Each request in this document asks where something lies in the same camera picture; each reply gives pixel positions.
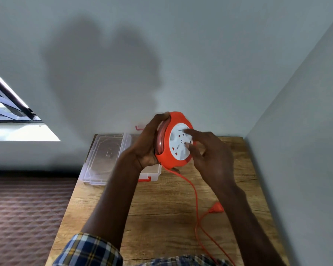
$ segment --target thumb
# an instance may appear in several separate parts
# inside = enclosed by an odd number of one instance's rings
[[[202,155],[200,150],[193,144],[186,143],[186,148],[190,151],[191,156],[194,159],[194,162],[199,162],[202,160]]]

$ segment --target wooden table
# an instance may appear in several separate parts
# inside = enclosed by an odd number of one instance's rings
[[[243,138],[220,138],[227,142],[233,151],[237,184],[246,192],[253,213],[283,260],[289,264]],[[193,166],[193,161],[179,169],[196,187],[200,214],[208,210],[217,198],[202,180]],[[52,265],[70,238],[80,232],[102,191],[103,187],[84,184],[80,179],[77,181],[46,265]],[[157,182],[138,183],[120,250],[124,264],[135,265],[159,257],[203,254],[196,241],[195,222],[195,193],[185,180],[163,170]],[[237,265],[243,265],[225,213],[209,214],[202,221],[202,225],[232,256]],[[202,231],[199,236],[212,255],[225,257]]]

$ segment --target white wall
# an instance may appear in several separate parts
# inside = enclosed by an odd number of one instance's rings
[[[245,136],[333,22],[333,0],[0,0],[0,76],[61,142],[0,169],[79,167],[158,111]]]
[[[333,25],[247,140],[294,265],[333,265]]]

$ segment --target plaid shirt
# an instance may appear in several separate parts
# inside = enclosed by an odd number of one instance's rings
[[[78,233],[65,246],[53,266],[122,266],[123,258],[109,242],[88,233]],[[230,266],[225,260],[217,260],[219,266]],[[205,255],[178,256],[168,259],[153,259],[143,266],[215,266]]]

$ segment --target hand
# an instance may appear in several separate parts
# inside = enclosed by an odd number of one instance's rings
[[[147,166],[155,165],[158,163],[158,160],[154,155],[153,142],[157,135],[159,124],[166,120],[169,116],[169,112],[165,112],[164,114],[156,114],[151,122],[146,125],[135,144],[131,147],[131,151],[136,155],[141,170]]]
[[[213,192],[216,193],[220,188],[233,187],[235,180],[233,154],[230,147],[211,132],[203,133],[194,129],[185,129],[184,132],[190,134],[193,141],[199,141],[206,148],[201,155],[195,145],[186,143],[194,159],[195,168]]]

